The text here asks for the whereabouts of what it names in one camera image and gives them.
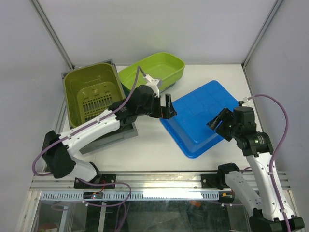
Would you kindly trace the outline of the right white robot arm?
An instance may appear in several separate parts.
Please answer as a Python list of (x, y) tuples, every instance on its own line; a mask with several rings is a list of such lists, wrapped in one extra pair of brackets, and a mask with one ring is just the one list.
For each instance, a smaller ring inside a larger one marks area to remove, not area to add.
[(286, 201), (274, 161), (276, 150), (270, 137), (257, 130), (253, 108), (242, 101), (176, 100), (173, 105), (177, 115), (164, 126), (187, 157), (197, 158), (223, 140), (234, 140), (248, 161), (257, 190), (234, 163), (220, 165), (208, 184), (235, 192), (249, 213), (252, 231), (295, 232), (305, 227)]

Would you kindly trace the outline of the lime green plastic tub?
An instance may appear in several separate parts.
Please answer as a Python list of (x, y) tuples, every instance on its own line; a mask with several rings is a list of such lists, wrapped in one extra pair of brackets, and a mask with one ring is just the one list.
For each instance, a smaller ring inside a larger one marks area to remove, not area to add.
[(185, 62), (179, 57), (167, 52), (152, 54), (127, 66), (119, 72), (121, 83), (128, 89), (132, 89), (138, 66), (152, 78), (162, 80), (163, 83), (160, 87), (160, 91), (162, 91), (182, 78)]

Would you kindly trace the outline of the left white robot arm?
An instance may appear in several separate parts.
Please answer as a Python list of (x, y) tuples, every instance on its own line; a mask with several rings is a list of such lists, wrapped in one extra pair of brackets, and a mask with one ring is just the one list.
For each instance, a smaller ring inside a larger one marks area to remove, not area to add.
[(90, 121), (61, 134), (53, 130), (48, 132), (44, 138), (42, 157), (55, 179), (71, 176), (95, 188), (100, 185), (102, 174), (94, 163), (75, 157), (81, 148), (135, 122), (139, 116), (170, 119), (176, 114), (170, 94), (165, 95), (165, 105), (162, 106), (160, 95), (151, 87), (141, 85)]

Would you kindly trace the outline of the large blue plastic container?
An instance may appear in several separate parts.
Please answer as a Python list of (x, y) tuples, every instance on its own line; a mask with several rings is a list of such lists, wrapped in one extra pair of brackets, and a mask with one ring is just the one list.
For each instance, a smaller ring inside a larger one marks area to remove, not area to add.
[(223, 140), (207, 123), (224, 108), (232, 111), (238, 101), (213, 80), (175, 100), (172, 105), (177, 115), (160, 121), (182, 152), (194, 159)]

